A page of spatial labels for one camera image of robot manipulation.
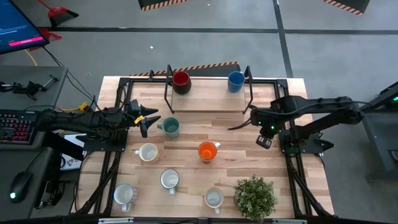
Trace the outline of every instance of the keyboard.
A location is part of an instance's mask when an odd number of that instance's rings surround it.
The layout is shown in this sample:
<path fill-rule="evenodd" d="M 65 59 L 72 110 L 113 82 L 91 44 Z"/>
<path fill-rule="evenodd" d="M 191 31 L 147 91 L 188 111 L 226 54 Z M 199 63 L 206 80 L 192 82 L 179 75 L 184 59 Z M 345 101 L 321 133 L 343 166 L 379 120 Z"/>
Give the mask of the keyboard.
<path fill-rule="evenodd" d="M 33 112 L 0 110 L 0 144 L 31 145 L 36 133 L 35 120 Z"/>

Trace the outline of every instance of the blue mug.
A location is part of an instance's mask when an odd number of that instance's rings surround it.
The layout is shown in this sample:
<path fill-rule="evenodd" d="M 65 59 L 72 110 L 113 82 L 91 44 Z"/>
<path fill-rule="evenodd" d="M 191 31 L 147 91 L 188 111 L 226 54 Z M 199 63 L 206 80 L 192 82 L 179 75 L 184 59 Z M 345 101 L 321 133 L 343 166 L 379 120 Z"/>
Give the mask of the blue mug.
<path fill-rule="evenodd" d="M 180 122 L 177 118 L 166 118 L 162 124 L 157 125 L 157 128 L 163 130 L 171 138 L 176 138 L 180 135 Z"/>
<path fill-rule="evenodd" d="M 231 93 L 236 93 L 244 84 L 244 75 L 242 72 L 232 72 L 228 76 L 228 90 Z"/>

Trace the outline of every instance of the monitor screen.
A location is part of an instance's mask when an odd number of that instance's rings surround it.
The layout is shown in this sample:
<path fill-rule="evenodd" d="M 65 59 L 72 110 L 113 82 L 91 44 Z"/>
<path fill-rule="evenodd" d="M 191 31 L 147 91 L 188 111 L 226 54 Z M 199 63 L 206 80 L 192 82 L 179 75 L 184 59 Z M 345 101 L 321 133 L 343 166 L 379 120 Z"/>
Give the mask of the monitor screen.
<path fill-rule="evenodd" d="M 0 0 L 0 54 L 48 43 L 14 3 Z"/>

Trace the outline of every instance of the potted plant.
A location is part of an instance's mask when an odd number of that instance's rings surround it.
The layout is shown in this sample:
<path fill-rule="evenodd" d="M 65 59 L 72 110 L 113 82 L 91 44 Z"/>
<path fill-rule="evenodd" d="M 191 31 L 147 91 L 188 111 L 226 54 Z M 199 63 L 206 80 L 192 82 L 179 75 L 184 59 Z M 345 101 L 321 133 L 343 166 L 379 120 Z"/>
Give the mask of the potted plant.
<path fill-rule="evenodd" d="M 242 217 L 262 223 L 265 217 L 275 212 L 278 199 L 273 185 L 272 181 L 268 183 L 255 175 L 248 180 L 238 180 L 234 186 L 234 202 Z"/>

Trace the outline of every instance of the gray floor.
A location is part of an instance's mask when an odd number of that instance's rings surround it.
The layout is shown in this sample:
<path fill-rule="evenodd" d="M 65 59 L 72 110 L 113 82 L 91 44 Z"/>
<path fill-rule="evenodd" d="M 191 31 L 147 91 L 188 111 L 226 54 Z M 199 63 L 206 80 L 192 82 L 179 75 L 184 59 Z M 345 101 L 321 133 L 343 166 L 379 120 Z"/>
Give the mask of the gray floor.
<path fill-rule="evenodd" d="M 16 2 L 38 26 L 49 25 L 46 10 L 36 1 Z M 149 12 L 141 12 L 137 1 L 132 0 L 120 0 L 117 4 L 110 0 L 48 2 L 81 14 L 64 26 L 277 28 L 272 0 L 191 0 Z M 321 0 L 279 0 L 279 4 L 285 29 L 398 29 L 396 0 L 372 0 L 363 17 Z M 237 60 L 243 66 L 250 65 L 256 77 L 286 77 L 278 34 L 57 34 L 63 39 L 47 48 L 96 95 L 105 75 L 164 70 L 168 63 L 187 67 Z M 294 77 L 305 79 L 310 98 L 346 95 L 355 100 L 370 100 L 397 81 L 398 35 L 287 34 L 286 39 Z M 55 65 L 43 50 L 32 55 L 39 65 Z M 31 64 L 23 51 L 0 56 L 0 65 Z M 67 83 L 58 105 L 72 108 L 82 101 L 87 99 Z M 343 218 L 397 223 L 398 183 L 368 183 L 364 179 L 378 161 L 363 126 L 340 125 L 324 133 L 324 139 L 335 143 L 324 158 L 335 213 Z M 65 199 L 60 213 L 67 212 L 69 201 L 70 197 Z"/>

